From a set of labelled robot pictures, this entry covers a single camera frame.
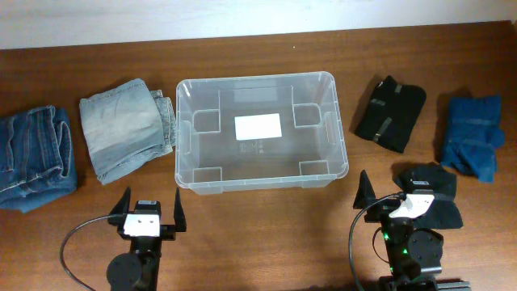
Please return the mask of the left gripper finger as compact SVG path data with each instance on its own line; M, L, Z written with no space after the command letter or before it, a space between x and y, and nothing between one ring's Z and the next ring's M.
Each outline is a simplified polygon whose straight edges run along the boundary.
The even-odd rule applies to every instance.
M176 233L187 231L187 221L183 211L179 188L176 188L174 199L174 231Z
M113 207L107 219L109 225L123 225L128 214L131 200L131 188L127 187L124 194Z

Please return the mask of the dark teal garment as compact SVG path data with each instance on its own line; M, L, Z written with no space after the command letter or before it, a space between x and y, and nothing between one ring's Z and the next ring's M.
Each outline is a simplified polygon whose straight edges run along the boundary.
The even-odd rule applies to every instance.
M457 177L438 164L429 163L409 167L393 178L394 183L406 193L415 190L432 190L435 199L421 217L414 220L416 228L434 230L460 229L464 224L454 200Z

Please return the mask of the black garment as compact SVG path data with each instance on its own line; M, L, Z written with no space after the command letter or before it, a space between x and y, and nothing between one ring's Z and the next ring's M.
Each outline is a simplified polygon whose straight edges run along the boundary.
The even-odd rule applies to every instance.
M402 154L426 99L420 86L402 85L389 75L375 86L354 134Z

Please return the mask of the light blue jeans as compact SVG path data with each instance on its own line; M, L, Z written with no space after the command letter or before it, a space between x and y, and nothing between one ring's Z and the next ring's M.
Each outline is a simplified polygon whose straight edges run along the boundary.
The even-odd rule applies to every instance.
M171 99L140 78L81 99L79 109L90 160L103 185L173 151Z

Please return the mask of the blue garment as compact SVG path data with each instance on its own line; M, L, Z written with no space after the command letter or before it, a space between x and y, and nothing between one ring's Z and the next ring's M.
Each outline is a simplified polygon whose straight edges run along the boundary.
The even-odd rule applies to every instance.
M440 164L493 183L498 170L496 149L505 142L500 129L502 99L454 97L448 104Z

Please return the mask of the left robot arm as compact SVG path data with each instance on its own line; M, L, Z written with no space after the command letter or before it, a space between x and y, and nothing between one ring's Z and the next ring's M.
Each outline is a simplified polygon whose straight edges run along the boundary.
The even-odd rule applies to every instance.
M161 203L139 200L130 210L131 189L127 188L109 213L108 223L119 236L130 242L130 250L111 260L107 282L111 290L156 291L162 243L174 241L176 234L187 230L179 192L174 196L174 224L161 223Z

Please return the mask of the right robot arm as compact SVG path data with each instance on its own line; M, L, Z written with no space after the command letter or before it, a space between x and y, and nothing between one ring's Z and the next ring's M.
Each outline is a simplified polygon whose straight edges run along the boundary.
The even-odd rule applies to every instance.
M413 180L409 185L412 187L409 192L377 198L367 172L360 172L359 188L353 204L359 213L351 224L348 236L348 259L356 288L364 288L353 260L354 229L362 217L367 223L380 224L379 231L383 234L387 251L391 274L379 278L377 290L470 290L468 281L436 280L443 271L443 235L432 229L417 228L414 222L443 196L432 190L431 183L426 180Z

